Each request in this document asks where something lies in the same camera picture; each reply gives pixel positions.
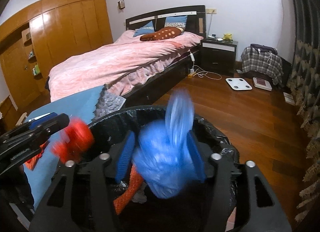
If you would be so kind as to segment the white bathroom scale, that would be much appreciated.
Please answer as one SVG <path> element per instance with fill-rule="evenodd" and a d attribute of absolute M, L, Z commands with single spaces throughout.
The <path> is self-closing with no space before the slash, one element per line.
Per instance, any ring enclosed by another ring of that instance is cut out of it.
<path fill-rule="evenodd" d="M 235 91 L 252 90 L 251 85 L 243 78 L 226 78 L 226 82 Z"/>

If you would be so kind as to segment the yellow plush toy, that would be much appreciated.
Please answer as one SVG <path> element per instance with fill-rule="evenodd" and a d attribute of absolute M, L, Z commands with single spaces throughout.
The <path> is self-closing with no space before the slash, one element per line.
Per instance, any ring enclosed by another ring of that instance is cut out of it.
<path fill-rule="evenodd" d="M 223 34 L 222 39 L 226 42 L 231 42 L 233 40 L 233 35 L 231 33 Z"/>

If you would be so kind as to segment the red cloth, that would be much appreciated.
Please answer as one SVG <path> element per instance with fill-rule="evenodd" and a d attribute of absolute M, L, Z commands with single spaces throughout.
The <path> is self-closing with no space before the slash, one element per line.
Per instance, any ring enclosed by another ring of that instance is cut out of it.
<path fill-rule="evenodd" d="M 93 143 L 94 137 L 88 125 L 83 120 L 74 118 L 63 129 L 60 139 L 54 143 L 52 153 L 63 164 L 68 161 L 79 163 L 82 155 Z"/>

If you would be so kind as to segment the black white nightstand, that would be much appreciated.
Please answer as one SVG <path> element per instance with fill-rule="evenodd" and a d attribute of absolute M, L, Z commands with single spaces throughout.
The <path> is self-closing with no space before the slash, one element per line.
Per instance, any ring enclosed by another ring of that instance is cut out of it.
<path fill-rule="evenodd" d="M 234 76 L 238 42 L 217 41 L 206 38 L 201 41 L 201 68 L 225 76 Z"/>

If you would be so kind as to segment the dark green curtain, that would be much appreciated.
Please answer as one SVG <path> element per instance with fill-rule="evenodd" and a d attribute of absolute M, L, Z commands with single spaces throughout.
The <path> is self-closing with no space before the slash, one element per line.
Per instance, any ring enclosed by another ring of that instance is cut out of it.
<path fill-rule="evenodd" d="M 312 161 L 303 177 L 308 186 L 299 193 L 302 201 L 295 217 L 302 222 L 319 200 L 319 0 L 293 0 L 293 3 L 296 44 L 288 86 L 299 107 L 301 128 L 310 138 L 306 157 Z"/>

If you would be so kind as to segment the pink quilt bed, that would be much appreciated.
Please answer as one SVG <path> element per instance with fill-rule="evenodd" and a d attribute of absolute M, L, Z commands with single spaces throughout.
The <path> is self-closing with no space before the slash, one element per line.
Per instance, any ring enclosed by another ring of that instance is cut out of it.
<path fill-rule="evenodd" d="M 184 32 L 172 39 L 142 42 L 133 34 L 127 30 L 112 44 L 54 66 L 48 81 L 51 102 L 101 85 L 113 94 L 125 95 L 176 63 L 203 39 Z"/>

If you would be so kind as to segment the orange bubble wrap sheet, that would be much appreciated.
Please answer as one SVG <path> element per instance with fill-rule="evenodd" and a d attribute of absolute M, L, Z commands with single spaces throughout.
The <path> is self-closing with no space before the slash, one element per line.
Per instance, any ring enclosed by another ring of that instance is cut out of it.
<path fill-rule="evenodd" d="M 130 172 L 129 186 L 127 187 L 127 190 L 113 201 L 116 215 L 119 215 L 129 204 L 136 192 L 142 186 L 143 181 L 143 177 L 137 172 L 136 166 L 133 165 Z"/>

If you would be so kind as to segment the wooden wardrobe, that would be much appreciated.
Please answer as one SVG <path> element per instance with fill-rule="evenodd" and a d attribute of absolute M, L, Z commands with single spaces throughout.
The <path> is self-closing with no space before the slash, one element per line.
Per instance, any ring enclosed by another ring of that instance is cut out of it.
<path fill-rule="evenodd" d="M 1 70 L 19 110 L 45 92 L 50 70 L 113 42 L 105 0 L 40 0 L 1 25 Z"/>

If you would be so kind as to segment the brown dotted pillow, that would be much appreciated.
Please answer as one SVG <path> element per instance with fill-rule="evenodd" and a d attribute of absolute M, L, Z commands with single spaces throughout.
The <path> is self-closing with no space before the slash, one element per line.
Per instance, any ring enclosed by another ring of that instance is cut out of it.
<path fill-rule="evenodd" d="M 184 29 L 180 27 L 164 27 L 154 33 L 142 35 L 140 37 L 140 41 L 148 42 L 172 39 L 179 36 L 181 33 L 183 33 L 183 31 Z"/>

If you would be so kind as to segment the blue plastic bag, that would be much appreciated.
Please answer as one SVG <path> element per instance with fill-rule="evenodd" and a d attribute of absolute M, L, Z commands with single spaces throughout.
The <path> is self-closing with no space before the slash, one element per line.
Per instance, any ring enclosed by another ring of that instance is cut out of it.
<path fill-rule="evenodd" d="M 133 165 L 158 198 L 177 196 L 193 182 L 206 178 L 204 162 L 191 135 L 194 106 L 185 90 L 170 97 L 165 117 L 139 133 Z"/>

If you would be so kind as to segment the left blue pillow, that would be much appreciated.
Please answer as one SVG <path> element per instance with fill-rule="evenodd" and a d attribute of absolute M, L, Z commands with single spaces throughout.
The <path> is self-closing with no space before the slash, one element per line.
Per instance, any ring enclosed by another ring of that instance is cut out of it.
<path fill-rule="evenodd" d="M 140 35 L 146 35 L 146 34 L 150 34 L 150 33 L 154 33 L 154 32 L 155 32 L 155 29 L 153 26 L 153 22 L 149 21 L 146 25 L 136 29 L 133 37 L 137 37 Z"/>

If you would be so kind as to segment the blue pillow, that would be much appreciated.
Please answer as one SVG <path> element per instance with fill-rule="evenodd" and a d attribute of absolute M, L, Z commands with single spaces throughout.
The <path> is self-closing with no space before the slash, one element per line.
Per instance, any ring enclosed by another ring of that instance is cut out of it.
<path fill-rule="evenodd" d="M 176 27 L 185 29 L 188 16 L 171 16 L 165 19 L 165 27 Z"/>
<path fill-rule="evenodd" d="M 150 33 L 154 33 L 154 32 L 155 32 L 155 29 L 153 26 L 153 22 L 149 21 L 146 25 L 136 29 L 133 37 L 137 37 L 140 35 L 146 35 L 146 34 L 150 34 Z"/>

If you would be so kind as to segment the left wooden wall lamp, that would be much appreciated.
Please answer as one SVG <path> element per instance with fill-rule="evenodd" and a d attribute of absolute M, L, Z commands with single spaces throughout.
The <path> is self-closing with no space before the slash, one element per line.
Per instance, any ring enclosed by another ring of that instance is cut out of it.
<path fill-rule="evenodd" d="M 124 0 L 121 0 L 118 2 L 118 9 L 119 10 L 125 9 L 125 1 Z"/>

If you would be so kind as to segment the black bed headboard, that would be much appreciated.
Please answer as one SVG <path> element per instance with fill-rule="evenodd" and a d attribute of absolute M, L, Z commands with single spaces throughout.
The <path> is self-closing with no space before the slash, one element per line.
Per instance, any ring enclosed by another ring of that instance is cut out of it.
<path fill-rule="evenodd" d="M 126 19 L 125 26 L 141 41 L 174 38 L 184 32 L 205 38 L 206 7 L 190 5 L 148 12 Z"/>

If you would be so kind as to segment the black lined trash bin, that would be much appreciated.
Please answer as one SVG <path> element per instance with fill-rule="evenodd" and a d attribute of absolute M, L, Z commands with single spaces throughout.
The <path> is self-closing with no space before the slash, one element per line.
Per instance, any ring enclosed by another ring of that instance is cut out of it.
<path fill-rule="evenodd" d="M 214 231 L 210 220 L 229 216 L 236 183 L 227 179 L 225 208 L 212 212 L 218 153 L 230 163 L 238 150 L 188 106 L 141 106 L 120 110 L 90 124 L 95 149 L 115 151 L 129 131 L 135 148 L 126 155 L 146 183 L 146 202 L 129 203 L 115 217 L 117 231 Z"/>

